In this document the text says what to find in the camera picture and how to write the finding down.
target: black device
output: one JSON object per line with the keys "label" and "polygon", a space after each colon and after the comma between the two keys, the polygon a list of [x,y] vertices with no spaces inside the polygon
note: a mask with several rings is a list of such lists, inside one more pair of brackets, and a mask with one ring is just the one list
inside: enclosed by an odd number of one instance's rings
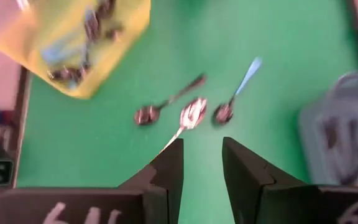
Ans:
{"label": "black device", "polygon": [[222,153],[236,224],[358,224],[358,187],[306,184],[231,138]]}
{"label": "black device", "polygon": [[[306,184],[227,137],[222,154],[236,224],[358,224],[358,187]],[[8,190],[0,195],[0,224],[49,224],[46,218],[175,224],[182,185],[183,140],[177,139],[114,189]]]}
{"label": "black device", "polygon": [[0,224],[177,223],[182,186],[183,140],[177,139],[113,189],[7,190],[0,195]]}

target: spoon with blue handle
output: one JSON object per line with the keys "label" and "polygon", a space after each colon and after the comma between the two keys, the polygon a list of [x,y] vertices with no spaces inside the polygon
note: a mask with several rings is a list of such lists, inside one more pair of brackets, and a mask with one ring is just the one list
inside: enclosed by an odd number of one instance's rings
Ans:
{"label": "spoon with blue handle", "polygon": [[[81,34],[82,29],[85,29],[87,43],[80,46],[65,49],[65,47]],[[41,50],[41,56],[49,66],[59,64],[70,57],[88,51],[89,44],[96,41],[101,35],[101,28],[99,19],[95,12],[91,9],[85,11],[85,22],[83,27],[74,28],[68,34],[65,34],[54,43]]]}
{"label": "spoon with blue handle", "polygon": [[245,87],[246,83],[256,73],[261,64],[262,59],[260,57],[256,57],[249,66],[246,75],[242,79],[240,86],[237,88],[236,92],[234,92],[234,95],[232,96],[230,101],[228,103],[220,104],[218,108],[216,108],[214,112],[214,121],[216,124],[224,125],[230,121],[230,119],[233,117],[234,99],[236,99],[236,96],[241,92],[241,90]]}

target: silverware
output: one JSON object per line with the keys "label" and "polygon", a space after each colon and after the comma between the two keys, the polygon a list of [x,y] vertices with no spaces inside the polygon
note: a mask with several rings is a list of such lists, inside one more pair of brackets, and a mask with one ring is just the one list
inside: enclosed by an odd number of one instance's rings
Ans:
{"label": "silverware", "polygon": [[262,59],[258,57],[255,58],[254,61],[249,66],[246,75],[242,79],[240,86],[237,88],[236,92],[234,93],[230,101],[228,103],[220,104],[216,108],[214,112],[214,120],[216,124],[224,125],[230,121],[230,119],[233,117],[234,99],[241,92],[241,90],[244,88],[244,86],[250,80],[250,78],[256,73],[256,71],[259,69],[261,64],[262,64]]}
{"label": "silverware", "polygon": [[56,71],[48,71],[48,76],[53,81],[69,82],[74,81],[79,83],[82,78],[86,75],[88,69],[86,67],[65,67]]}
{"label": "silverware", "polygon": [[160,117],[160,111],[173,103],[179,97],[187,93],[188,91],[202,85],[205,82],[206,75],[199,75],[194,81],[192,81],[189,85],[187,85],[184,89],[182,89],[178,94],[170,97],[165,100],[160,105],[148,105],[143,106],[141,109],[137,110],[134,116],[135,123],[138,125],[152,124],[158,120]]}
{"label": "silverware", "polygon": [[88,41],[95,42],[99,39],[101,35],[100,19],[93,10],[86,12],[84,28]]}
{"label": "silverware", "polygon": [[100,19],[106,19],[112,15],[116,7],[116,0],[101,0],[99,1],[96,15]]}
{"label": "silverware", "polygon": [[179,135],[186,130],[191,130],[197,127],[202,122],[206,111],[206,99],[196,98],[190,102],[180,113],[180,127],[178,131],[173,135],[171,140],[160,151],[164,151],[171,143],[179,137]]}
{"label": "silverware", "polygon": [[124,30],[122,24],[117,24],[106,31],[104,37],[109,40],[116,40],[119,33]]}

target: spoon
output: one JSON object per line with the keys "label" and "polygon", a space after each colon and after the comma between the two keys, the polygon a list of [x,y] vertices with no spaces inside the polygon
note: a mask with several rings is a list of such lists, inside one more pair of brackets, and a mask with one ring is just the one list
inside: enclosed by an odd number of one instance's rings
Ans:
{"label": "spoon", "polygon": [[116,7],[116,0],[101,0],[100,5],[96,10],[96,15],[100,19],[107,19],[113,13]]}
{"label": "spoon", "polygon": [[250,80],[250,78],[256,73],[256,71],[259,69],[261,64],[262,64],[262,59],[256,57],[254,61],[251,63],[251,65],[249,66],[246,75],[242,79],[240,86],[237,88],[236,92],[234,93],[230,101],[228,103],[222,103],[216,108],[214,112],[214,121],[216,124],[224,125],[230,121],[230,119],[233,117],[234,99],[241,92],[241,90],[244,88],[244,86]]}
{"label": "spoon", "polygon": [[86,38],[90,42],[95,42],[101,35],[100,19],[93,10],[88,10],[85,14],[84,28]]}
{"label": "spoon", "polygon": [[197,125],[202,122],[205,111],[206,99],[204,98],[195,98],[186,107],[184,107],[180,113],[180,127],[178,131],[173,135],[171,140],[169,140],[160,153],[171,145],[171,143],[176,140],[176,138],[178,138],[183,131],[191,130],[197,127]]}
{"label": "spoon", "polygon": [[109,40],[116,40],[118,37],[118,34],[124,30],[124,27],[122,24],[117,24],[113,26],[112,28],[108,29],[106,33],[104,34],[104,37]]}
{"label": "spoon", "polygon": [[143,106],[141,109],[137,110],[134,116],[135,123],[137,125],[152,124],[158,120],[160,117],[160,111],[162,108],[170,105],[183,94],[202,85],[205,82],[205,74],[199,75],[195,80],[193,80],[189,85],[182,89],[178,94],[171,96],[169,99],[165,100],[161,105],[148,105]]}

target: white number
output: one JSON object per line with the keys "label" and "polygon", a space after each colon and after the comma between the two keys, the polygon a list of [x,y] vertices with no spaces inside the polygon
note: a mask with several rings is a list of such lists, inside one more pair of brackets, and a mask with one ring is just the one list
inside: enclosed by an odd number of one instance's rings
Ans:
{"label": "white number", "polygon": [[358,202],[347,208],[343,215],[338,218],[338,224],[358,224],[358,215],[354,213],[358,210]]}
{"label": "white number", "polygon": [[[68,224],[57,220],[58,216],[65,209],[66,205],[62,202],[58,202],[56,206],[48,213],[42,224]],[[108,224],[116,224],[118,216],[121,214],[118,210],[113,210],[110,213]],[[85,219],[85,224],[99,224],[100,221],[100,208],[91,207]]]}

